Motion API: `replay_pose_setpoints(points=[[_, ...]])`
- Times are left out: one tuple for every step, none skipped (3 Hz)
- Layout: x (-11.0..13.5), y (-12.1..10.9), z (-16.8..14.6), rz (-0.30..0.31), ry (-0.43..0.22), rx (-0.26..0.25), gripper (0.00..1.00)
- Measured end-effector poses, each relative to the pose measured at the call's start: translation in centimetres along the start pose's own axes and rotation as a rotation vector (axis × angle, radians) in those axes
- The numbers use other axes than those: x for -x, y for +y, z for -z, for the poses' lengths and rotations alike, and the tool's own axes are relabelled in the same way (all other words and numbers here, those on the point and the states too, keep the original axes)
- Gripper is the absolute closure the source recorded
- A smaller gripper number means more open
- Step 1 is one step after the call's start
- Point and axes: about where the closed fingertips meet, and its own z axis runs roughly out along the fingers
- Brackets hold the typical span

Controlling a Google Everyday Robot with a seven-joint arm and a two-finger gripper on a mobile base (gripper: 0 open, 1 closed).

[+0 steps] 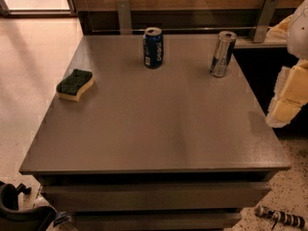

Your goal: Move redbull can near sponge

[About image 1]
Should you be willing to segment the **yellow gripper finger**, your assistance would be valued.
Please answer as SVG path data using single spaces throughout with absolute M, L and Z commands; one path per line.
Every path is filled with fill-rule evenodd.
M 282 128 L 308 103 L 308 61 L 299 60 L 293 67 L 283 66 L 278 73 L 274 97 L 271 99 L 266 123 Z
M 276 39 L 286 39 L 291 19 L 292 19 L 292 16 L 289 15 L 286 18 L 284 18 L 282 21 L 280 21 L 278 24 L 276 24 L 275 26 L 270 27 L 267 32 L 267 37 L 276 38 Z

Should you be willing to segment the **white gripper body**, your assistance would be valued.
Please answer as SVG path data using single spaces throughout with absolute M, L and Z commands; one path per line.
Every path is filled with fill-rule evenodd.
M 291 17 L 287 48 L 297 58 L 308 59 L 308 0 L 304 0 Z

